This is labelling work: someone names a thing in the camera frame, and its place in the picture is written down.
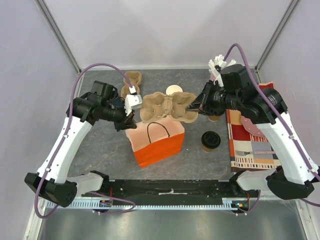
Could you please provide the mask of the brown paper cup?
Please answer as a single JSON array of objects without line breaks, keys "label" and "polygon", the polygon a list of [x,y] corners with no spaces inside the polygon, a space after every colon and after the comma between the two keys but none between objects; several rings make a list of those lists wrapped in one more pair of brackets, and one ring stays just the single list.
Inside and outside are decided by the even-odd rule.
[{"label": "brown paper cup", "polygon": [[213,150],[217,149],[219,147],[219,145],[216,145],[216,144],[202,144],[201,147],[202,147],[203,151],[205,151],[207,153],[210,153]]},{"label": "brown paper cup", "polygon": [[179,85],[173,84],[166,88],[165,94],[170,96],[174,93],[181,93],[181,92],[183,92],[183,89]]},{"label": "brown paper cup", "polygon": [[216,121],[218,121],[220,118],[221,118],[220,115],[219,115],[219,116],[216,116],[216,115],[210,115],[210,116],[208,116],[208,119],[209,119],[210,121],[212,121],[212,122],[216,122]]}]

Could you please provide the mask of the orange paper bag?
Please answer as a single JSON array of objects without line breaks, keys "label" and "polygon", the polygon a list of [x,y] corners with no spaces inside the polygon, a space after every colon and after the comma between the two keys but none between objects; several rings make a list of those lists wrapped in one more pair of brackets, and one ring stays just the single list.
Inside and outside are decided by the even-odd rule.
[{"label": "orange paper bag", "polygon": [[151,123],[138,122],[137,128],[125,130],[137,164],[147,167],[180,152],[185,128],[169,117]]}]

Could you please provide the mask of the black cup lid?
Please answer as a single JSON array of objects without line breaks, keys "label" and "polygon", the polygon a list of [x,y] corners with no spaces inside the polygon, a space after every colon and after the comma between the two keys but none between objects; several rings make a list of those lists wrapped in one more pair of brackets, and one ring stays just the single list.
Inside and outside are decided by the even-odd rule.
[{"label": "black cup lid", "polygon": [[204,147],[208,149],[216,149],[221,144],[220,136],[214,131],[206,131],[201,136],[201,143]]}]

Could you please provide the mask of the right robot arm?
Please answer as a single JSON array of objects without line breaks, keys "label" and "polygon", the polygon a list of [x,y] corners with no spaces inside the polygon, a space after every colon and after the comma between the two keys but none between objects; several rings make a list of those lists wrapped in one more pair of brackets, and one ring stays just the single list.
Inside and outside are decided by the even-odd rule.
[{"label": "right robot arm", "polygon": [[305,199],[320,180],[320,168],[308,156],[295,133],[288,107],[273,88],[261,89],[241,64],[220,71],[223,86],[208,81],[187,111],[205,116],[219,116],[237,110],[263,133],[280,161],[270,170],[243,171],[231,178],[229,191],[235,197],[246,191],[271,191],[283,200]]}]

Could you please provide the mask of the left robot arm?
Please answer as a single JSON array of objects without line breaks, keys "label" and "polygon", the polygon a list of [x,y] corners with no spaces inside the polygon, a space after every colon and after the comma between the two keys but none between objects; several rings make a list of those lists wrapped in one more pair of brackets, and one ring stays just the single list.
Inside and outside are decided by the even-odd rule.
[{"label": "left robot arm", "polygon": [[92,170],[87,174],[67,177],[71,163],[97,121],[113,122],[117,132],[136,129],[134,110],[141,104],[142,97],[134,87],[122,98],[113,85],[95,81],[91,91],[73,99],[52,150],[37,172],[27,173],[25,183],[39,197],[64,208],[76,197],[89,192],[99,197],[106,196],[110,191],[108,175]]}]

